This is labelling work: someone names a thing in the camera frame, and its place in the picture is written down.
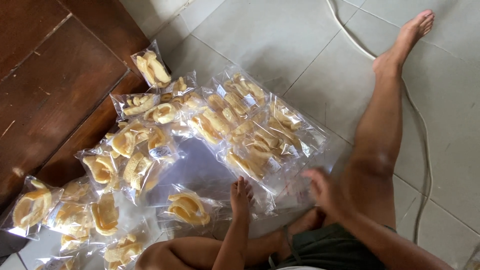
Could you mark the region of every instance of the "white cable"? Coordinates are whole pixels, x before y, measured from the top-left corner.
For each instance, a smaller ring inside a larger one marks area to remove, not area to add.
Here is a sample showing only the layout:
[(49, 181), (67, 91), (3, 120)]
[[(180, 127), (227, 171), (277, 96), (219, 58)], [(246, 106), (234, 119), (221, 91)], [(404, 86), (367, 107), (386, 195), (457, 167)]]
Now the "white cable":
[[(326, 0), (327, 3), (328, 3), (328, 7), (330, 8), (330, 11), (332, 12), (332, 15), (333, 15), (333, 18), (335, 19), (335, 21), (337, 22), (337, 24), (340, 26), (340, 28), (342, 28), (343, 32), (347, 35), (347, 37), (352, 41), (352, 43), (357, 46), (358, 49), (360, 49), (365, 55), (367, 55), (370, 59), (372, 60), (375, 60), (375, 56), (373, 56), (372, 54), (370, 54), (369, 52), (367, 52), (364, 48), (362, 48), (362, 46), (360, 46), (353, 38), (352, 36), (348, 33), (348, 31), (345, 29), (345, 27), (342, 25), (342, 23), (338, 20), (336, 14), (335, 14), (335, 10), (333, 9), (333, 6), (332, 6), (332, 3), (330, 3), (330, 0)], [(427, 169), (428, 169), (428, 181), (429, 181), (429, 184), (428, 184), (428, 192), (427, 192), (427, 198), (422, 202), (421, 206), (420, 206), (420, 209), (419, 209), (419, 212), (418, 212), (418, 216), (417, 216), (417, 219), (415, 220), (415, 236), (414, 236), (414, 239), (413, 239), (413, 242), (418, 244), (418, 238), (419, 238), (419, 231), (420, 231), (420, 220), (421, 220), (421, 217), (422, 217), (422, 214), (423, 214), (423, 210), (425, 209), (425, 205), (427, 204), (428, 200), (430, 199), (430, 197), (432, 196), (432, 190), (433, 190), (433, 173), (432, 173), (432, 163), (431, 163), (431, 160), (430, 160), (430, 146), (429, 146), (429, 142), (428, 142), (428, 129), (427, 129), (427, 124), (425, 122), (425, 119), (423, 118), (422, 114), (420, 113), (419, 109), (417, 108), (417, 105), (415, 105), (415, 103), (413, 102), (411, 96), (410, 96), (410, 92), (407, 88), (407, 84), (405, 83), (405, 80), (402, 78), (403, 80), (403, 83), (405, 85), (405, 94), (407, 95), (407, 98), (408, 98), (408, 101), (410, 102), (410, 104), (412, 105), (415, 113), (418, 115), (418, 117), (420, 118), (422, 124), (423, 124), (423, 129), (424, 129), (424, 137), (423, 137), (423, 142), (425, 144), (425, 158), (427, 160)]]

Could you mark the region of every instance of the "dark green shorts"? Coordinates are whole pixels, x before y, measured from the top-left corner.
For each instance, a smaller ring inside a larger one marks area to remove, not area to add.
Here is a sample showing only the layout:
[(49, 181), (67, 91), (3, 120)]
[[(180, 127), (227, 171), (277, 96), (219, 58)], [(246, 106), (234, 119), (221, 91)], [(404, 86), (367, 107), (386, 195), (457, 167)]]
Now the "dark green shorts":
[(364, 244), (338, 223), (296, 234), (292, 242), (290, 257), (278, 265), (270, 259), (269, 265), (253, 269), (273, 270), (289, 266), (311, 266), (325, 270), (385, 269), (385, 265)]

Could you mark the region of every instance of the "foot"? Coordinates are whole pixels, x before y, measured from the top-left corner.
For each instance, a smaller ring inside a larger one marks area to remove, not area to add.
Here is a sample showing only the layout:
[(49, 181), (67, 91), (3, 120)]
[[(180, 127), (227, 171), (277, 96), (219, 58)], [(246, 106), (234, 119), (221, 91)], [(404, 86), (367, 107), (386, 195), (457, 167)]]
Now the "foot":
[(325, 214), (323, 214), (318, 207), (314, 207), (313, 209), (306, 212), (303, 216), (299, 219), (294, 221), (292, 224), (288, 226), (287, 232), (288, 236), (285, 237), (283, 235), (283, 228), (282, 230), (282, 245), (280, 251), (277, 252), (278, 260), (283, 261), (285, 260), (292, 252), (290, 251), (290, 246), (288, 243), (292, 243), (292, 237), (295, 234), (299, 234), (306, 231), (313, 231), (318, 228), (321, 228), (323, 221), (325, 219)]
[(373, 70), (377, 72), (389, 64), (402, 67), (413, 46), (432, 30), (434, 18), (432, 10), (425, 10), (404, 24), (393, 46), (373, 61)]

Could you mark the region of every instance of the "hand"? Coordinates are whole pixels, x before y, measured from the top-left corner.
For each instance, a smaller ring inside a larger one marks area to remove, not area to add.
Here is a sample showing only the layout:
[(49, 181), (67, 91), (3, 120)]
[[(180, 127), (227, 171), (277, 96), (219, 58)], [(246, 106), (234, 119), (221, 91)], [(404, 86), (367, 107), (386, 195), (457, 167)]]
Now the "hand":
[(242, 176), (230, 186), (230, 203), (234, 220), (250, 220), (250, 200), (252, 186)]
[(312, 193), (323, 212), (339, 220), (342, 215), (354, 210), (342, 189), (322, 168), (310, 169), (302, 173), (312, 179)]

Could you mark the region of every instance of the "wooden board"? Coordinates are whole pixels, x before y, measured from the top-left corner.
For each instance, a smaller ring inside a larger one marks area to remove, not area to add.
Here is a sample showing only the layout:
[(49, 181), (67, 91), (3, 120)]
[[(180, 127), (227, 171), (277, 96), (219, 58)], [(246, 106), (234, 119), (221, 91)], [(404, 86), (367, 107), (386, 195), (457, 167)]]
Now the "wooden board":
[(127, 67), (70, 17), (0, 82), (0, 205), (36, 171), (125, 74)]
[(0, 5), (0, 80), (68, 13), (55, 0), (3, 0)]
[(140, 78), (130, 56), (150, 45), (118, 0), (59, 0)]
[[(112, 94), (144, 93), (148, 85), (133, 72), (128, 72)], [(117, 112), (107, 97), (87, 120), (73, 133), (36, 175), (42, 181), (62, 186), (85, 174), (80, 161), (74, 157), (77, 151), (94, 147), (115, 124)]]

